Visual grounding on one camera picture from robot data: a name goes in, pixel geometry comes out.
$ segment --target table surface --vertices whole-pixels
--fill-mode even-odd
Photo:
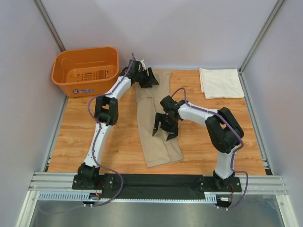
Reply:
[[[179,87],[187,90],[187,99],[210,109],[227,107],[244,130],[245,146],[237,152],[235,169],[250,175],[265,175],[261,154],[249,113],[242,99],[205,99],[201,93],[198,70],[171,70],[170,93]],[[91,97],[69,98],[48,172],[77,172],[83,163],[93,138],[95,121],[89,116],[87,103]],[[182,91],[174,99],[184,99]],[[95,102],[91,104],[94,111]],[[119,119],[112,128],[102,154],[102,165],[129,174],[212,174],[217,152],[207,129],[191,121],[179,122],[179,146],[183,161],[147,168],[137,129],[137,103],[132,86],[119,100]]]

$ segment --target white wall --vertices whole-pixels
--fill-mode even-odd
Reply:
[[[32,0],[0,2],[0,226],[17,221],[64,98],[51,82],[59,53]]]
[[[303,226],[303,1],[287,0],[247,70],[249,92],[275,174]]]
[[[122,66],[239,68],[276,0],[43,0],[66,49],[114,46]]]

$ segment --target folded white cloth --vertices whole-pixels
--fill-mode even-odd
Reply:
[[[200,69],[200,82],[206,99],[244,97],[237,69]]]

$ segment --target label on basket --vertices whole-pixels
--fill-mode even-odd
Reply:
[[[94,89],[84,89],[84,90],[78,90],[78,89],[73,89],[72,90],[74,94],[76,93],[87,93],[87,92],[93,92]]]

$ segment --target orange plastic bin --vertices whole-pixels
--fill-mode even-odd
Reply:
[[[113,47],[64,51],[54,62],[52,80],[69,97],[107,92],[117,81],[118,51]]]

